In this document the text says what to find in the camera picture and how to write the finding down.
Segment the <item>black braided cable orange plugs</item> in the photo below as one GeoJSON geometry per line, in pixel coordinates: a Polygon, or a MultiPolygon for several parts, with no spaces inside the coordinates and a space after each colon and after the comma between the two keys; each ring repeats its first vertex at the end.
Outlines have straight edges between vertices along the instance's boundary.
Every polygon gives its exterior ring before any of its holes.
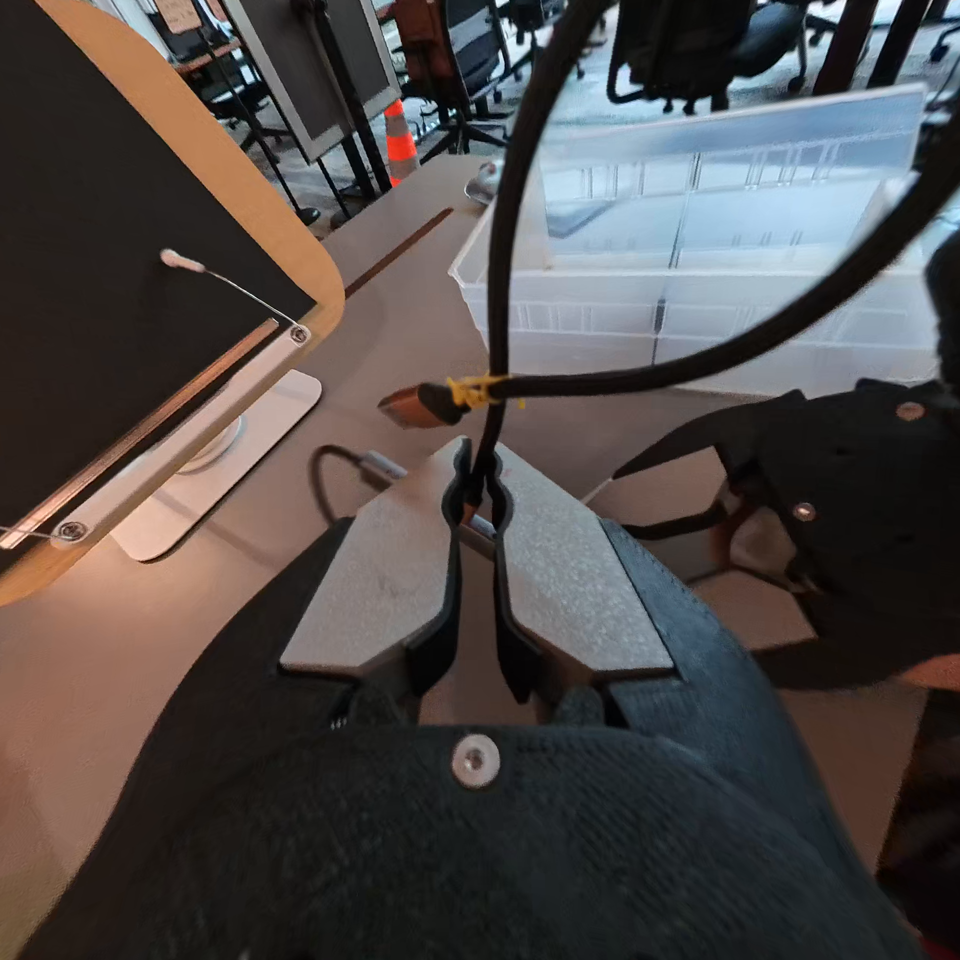
{"type": "Polygon", "coordinates": [[[512,262],[525,189],[549,115],[562,85],[594,29],[606,2],[572,2],[529,82],[520,105],[519,135],[507,150],[492,206],[488,253],[488,371],[480,377],[424,382],[388,395],[379,403],[385,416],[403,427],[455,426],[463,416],[486,408],[484,431],[463,482],[454,518],[468,526],[486,491],[494,489],[496,445],[510,401],[636,395],[679,387],[724,374],[769,354],[846,304],[891,266],[958,190],[959,119],[954,111],[930,151],[918,179],[902,201],[817,285],[746,332],[704,351],[664,365],[582,374],[514,376],[510,372],[509,306],[512,262]]]}

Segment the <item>black mesh office chair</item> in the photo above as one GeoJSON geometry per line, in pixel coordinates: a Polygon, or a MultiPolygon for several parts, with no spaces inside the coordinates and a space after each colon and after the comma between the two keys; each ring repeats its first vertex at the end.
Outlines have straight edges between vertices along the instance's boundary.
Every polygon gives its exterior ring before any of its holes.
{"type": "Polygon", "coordinates": [[[606,77],[606,97],[615,105],[663,102],[663,112],[682,102],[685,115],[709,99],[712,113],[729,108],[736,79],[753,79],[788,54],[798,56],[798,74],[788,95],[804,87],[809,69],[807,15],[802,1],[625,1],[606,77]]]}
{"type": "Polygon", "coordinates": [[[503,35],[496,5],[486,1],[442,1],[452,54],[458,74],[455,78],[411,81],[406,73],[404,94],[433,104],[438,111],[441,138],[421,157],[429,162],[442,153],[467,154],[471,145],[486,144],[506,149],[511,115],[491,111],[489,99],[499,100],[498,67],[503,35]]]}

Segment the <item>grey-framed board on tripod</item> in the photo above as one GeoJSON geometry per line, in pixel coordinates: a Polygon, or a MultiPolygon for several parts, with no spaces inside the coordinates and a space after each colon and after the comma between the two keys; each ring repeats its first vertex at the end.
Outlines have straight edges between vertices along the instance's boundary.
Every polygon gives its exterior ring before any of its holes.
{"type": "Polygon", "coordinates": [[[223,7],[294,144],[309,163],[340,149],[358,202],[392,189],[372,127],[401,84],[369,1],[226,1],[223,7]]]}

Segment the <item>reddish brown bag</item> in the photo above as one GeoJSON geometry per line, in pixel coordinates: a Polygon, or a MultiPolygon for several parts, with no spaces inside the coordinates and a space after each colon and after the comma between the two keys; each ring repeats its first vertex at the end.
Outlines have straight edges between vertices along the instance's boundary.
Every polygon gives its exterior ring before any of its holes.
{"type": "Polygon", "coordinates": [[[454,79],[458,68],[450,44],[446,3],[395,1],[391,12],[409,80],[454,79]]]}

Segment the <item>short black cable grey plug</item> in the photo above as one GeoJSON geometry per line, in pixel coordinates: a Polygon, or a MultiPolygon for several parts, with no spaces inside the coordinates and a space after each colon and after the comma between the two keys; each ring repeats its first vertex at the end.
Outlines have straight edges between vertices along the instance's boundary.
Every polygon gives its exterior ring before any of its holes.
{"type": "Polygon", "coordinates": [[[307,479],[318,513],[327,526],[338,522],[323,476],[324,463],[330,459],[351,466],[363,483],[378,493],[385,491],[407,474],[405,468],[374,450],[359,453],[333,443],[316,448],[307,462],[307,479]]]}

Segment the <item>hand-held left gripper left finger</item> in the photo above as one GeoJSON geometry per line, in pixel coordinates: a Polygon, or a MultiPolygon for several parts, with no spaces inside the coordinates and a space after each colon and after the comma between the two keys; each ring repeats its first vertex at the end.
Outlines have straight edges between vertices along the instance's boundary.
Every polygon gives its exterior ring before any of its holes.
{"type": "Polygon", "coordinates": [[[284,649],[290,673],[422,698],[452,666],[471,441],[450,440],[362,507],[284,649]]]}

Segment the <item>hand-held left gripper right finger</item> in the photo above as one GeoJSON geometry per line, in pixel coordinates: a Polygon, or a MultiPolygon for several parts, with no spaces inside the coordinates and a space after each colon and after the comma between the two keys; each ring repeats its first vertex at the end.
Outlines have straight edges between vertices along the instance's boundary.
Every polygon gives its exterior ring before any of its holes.
{"type": "Polygon", "coordinates": [[[496,651],[517,702],[675,672],[593,510],[502,444],[488,491],[496,651]]]}

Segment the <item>clear plastic divided bin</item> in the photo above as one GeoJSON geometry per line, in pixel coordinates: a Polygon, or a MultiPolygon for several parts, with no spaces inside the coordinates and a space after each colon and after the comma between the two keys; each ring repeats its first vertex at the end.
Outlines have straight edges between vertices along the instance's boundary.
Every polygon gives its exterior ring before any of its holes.
{"type": "Polygon", "coordinates": [[[915,83],[547,126],[514,240],[511,373],[664,364],[774,315],[894,210],[927,100],[915,83]]]}

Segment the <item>wood-framed screen on stand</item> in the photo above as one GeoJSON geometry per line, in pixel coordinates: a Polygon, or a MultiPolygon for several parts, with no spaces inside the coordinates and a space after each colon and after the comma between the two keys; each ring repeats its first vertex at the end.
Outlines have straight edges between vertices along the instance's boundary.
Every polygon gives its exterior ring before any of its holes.
{"type": "Polygon", "coordinates": [[[2,606],[157,558],[319,402],[330,255],[159,53],[2,2],[2,606]]]}

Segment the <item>orange traffic cone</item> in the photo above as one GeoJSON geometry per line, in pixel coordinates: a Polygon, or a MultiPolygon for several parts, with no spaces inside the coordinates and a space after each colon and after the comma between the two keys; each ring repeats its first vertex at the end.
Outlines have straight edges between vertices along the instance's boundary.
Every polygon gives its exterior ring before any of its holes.
{"type": "Polygon", "coordinates": [[[408,125],[402,100],[395,100],[383,114],[390,186],[399,186],[420,167],[417,144],[408,125]]]}

